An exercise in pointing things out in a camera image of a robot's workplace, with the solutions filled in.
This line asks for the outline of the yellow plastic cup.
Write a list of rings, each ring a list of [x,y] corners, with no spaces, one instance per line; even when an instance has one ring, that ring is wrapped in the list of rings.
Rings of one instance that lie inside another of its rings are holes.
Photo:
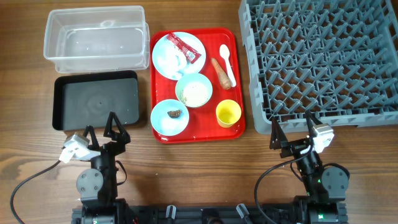
[[[216,107],[216,118],[222,128],[230,128],[242,115],[240,105],[234,100],[223,100]]]

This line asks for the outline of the red snack wrapper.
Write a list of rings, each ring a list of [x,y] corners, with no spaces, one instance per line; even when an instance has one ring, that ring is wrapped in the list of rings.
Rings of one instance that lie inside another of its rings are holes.
[[[173,43],[174,46],[176,46],[176,48],[178,48],[179,51],[181,51],[181,53],[184,54],[185,58],[190,63],[195,63],[201,57],[201,53],[199,53],[192,46],[190,46],[186,42],[184,42],[175,33],[169,33],[166,36],[166,39],[169,40],[171,43]]]

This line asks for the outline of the brown food scrap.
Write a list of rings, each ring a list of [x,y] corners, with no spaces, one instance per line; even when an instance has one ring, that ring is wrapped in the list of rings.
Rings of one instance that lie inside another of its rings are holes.
[[[170,118],[179,118],[182,114],[182,110],[168,111],[167,114]]]

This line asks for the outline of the white tissue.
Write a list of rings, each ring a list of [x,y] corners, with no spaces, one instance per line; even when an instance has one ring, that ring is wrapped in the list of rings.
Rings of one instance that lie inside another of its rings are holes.
[[[165,49],[165,64],[168,70],[180,72],[187,66],[187,59],[175,47],[167,47]]]

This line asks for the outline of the pale green bowl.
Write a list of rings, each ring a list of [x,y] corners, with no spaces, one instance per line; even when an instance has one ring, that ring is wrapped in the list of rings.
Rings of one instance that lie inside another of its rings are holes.
[[[201,73],[184,75],[175,86],[177,99],[190,108],[204,106],[209,102],[212,94],[212,83]]]

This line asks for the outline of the light blue plate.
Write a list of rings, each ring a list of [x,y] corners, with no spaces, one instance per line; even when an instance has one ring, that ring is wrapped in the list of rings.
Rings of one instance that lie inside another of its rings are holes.
[[[165,34],[155,43],[152,50],[152,63],[155,69],[171,80],[179,80],[184,75],[199,73],[206,62],[205,46],[197,37],[187,32],[174,32],[174,34],[201,55],[194,63],[189,62],[184,54],[167,40],[167,34]]]

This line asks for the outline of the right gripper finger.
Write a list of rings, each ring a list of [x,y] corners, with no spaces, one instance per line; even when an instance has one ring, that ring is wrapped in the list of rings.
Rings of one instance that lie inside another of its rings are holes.
[[[305,112],[305,119],[307,122],[307,128],[308,128],[308,133],[310,137],[316,137],[317,136],[317,128],[322,127],[323,123],[318,120],[314,115],[309,111],[306,110]]]
[[[276,118],[272,119],[270,149],[283,149],[288,146],[288,140]]]

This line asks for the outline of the white plastic spoon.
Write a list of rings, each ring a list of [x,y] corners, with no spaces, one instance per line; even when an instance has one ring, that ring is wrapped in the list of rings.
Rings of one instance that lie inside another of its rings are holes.
[[[229,80],[231,81],[231,86],[235,87],[237,83],[236,83],[236,79],[234,77],[234,73],[233,73],[231,64],[229,62],[230,51],[229,51],[229,48],[225,44],[220,45],[220,56],[225,61],[227,76],[228,76]]]

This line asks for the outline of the light blue bowl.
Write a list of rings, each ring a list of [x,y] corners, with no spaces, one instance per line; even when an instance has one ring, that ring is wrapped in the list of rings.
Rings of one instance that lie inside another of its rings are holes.
[[[170,118],[168,111],[182,110],[179,118]],[[190,115],[187,107],[178,100],[168,99],[157,103],[152,109],[150,122],[155,131],[164,136],[176,136],[188,126]]]

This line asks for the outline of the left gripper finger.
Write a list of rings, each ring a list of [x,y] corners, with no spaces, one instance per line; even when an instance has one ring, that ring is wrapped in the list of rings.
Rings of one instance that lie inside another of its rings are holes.
[[[87,137],[88,135],[90,135],[91,138],[91,143],[88,145],[88,149],[99,149],[100,145],[96,138],[95,129],[91,125],[88,125],[83,132],[84,137]]]
[[[129,133],[120,122],[116,113],[112,111],[109,113],[103,136],[121,144],[131,142]]]

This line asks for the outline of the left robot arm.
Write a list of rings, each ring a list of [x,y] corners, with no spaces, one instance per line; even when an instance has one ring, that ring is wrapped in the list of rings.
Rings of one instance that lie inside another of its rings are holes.
[[[124,182],[117,181],[119,168],[116,166],[120,165],[121,169],[124,166],[115,157],[126,151],[126,144],[131,142],[129,133],[116,113],[110,112],[103,136],[111,141],[100,146],[92,126],[87,126],[83,133],[84,137],[88,134],[93,141],[88,148],[98,155],[89,159],[91,168],[84,170],[76,181],[82,208],[72,211],[71,223],[134,223],[134,212],[126,200],[117,198],[118,186]]]

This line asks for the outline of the black plastic tray bin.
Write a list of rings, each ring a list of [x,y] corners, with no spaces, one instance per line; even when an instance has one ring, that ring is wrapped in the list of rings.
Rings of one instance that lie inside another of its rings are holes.
[[[122,124],[140,119],[139,88],[132,70],[62,76],[53,94],[52,126],[57,131],[102,128],[110,112]]]

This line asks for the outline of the clear plastic bin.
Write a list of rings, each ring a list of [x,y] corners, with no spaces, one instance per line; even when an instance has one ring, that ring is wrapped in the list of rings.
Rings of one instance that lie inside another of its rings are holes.
[[[57,9],[48,16],[44,58],[59,73],[145,70],[149,42],[142,6]]]

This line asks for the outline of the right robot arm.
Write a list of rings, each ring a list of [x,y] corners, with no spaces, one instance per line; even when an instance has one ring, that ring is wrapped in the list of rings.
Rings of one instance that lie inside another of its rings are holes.
[[[334,138],[333,129],[311,112],[305,112],[308,136],[289,141],[280,124],[272,120],[271,149],[280,149],[281,158],[294,158],[298,176],[307,194],[294,197],[293,202],[263,205],[263,211],[276,223],[348,223],[346,191],[349,171],[336,163],[324,164],[320,153]]]

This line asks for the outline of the red serving tray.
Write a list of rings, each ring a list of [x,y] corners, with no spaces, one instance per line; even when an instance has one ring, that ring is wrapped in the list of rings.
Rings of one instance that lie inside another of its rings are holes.
[[[213,95],[209,102],[204,106],[194,109],[189,108],[189,122],[187,127],[176,136],[164,136],[152,128],[152,133],[156,140],[163,144],[177,144],[200,141],[218,141],[226,139],[235,139],[240,137],[246,128],[244,117],[244,103],[241,89],[241,77],[239,73],[239,60],[236,50],[236,38],[234,34],[227,28],[202,28],[188,30],[163,30],[155,33],[150,40],[150,56],[152,51],[160,41],[171,32],[186,32],[194,35],[204,45],[206,50],[206,62],[200,73],[207,76],[213,86]],[[218,76],[213,68],[210,59],[217,59],[221,67],[226,70],[224,60],[221,58],[219,49],[220,45],[225,44],[230,51],[229,61],[233,69],[237,86],[229,90],[224,90],[220,86]],[[163,100],[177,100],[175,94],[175,86],[177,81],[163,77],[154,66],[150,63],[150,91],[151,91],[151,108]],[[237,102],[242,111],[242,116],[238,122],[230,128],[222,128],[216,118],[216,107],[223,100],[234,100]]]

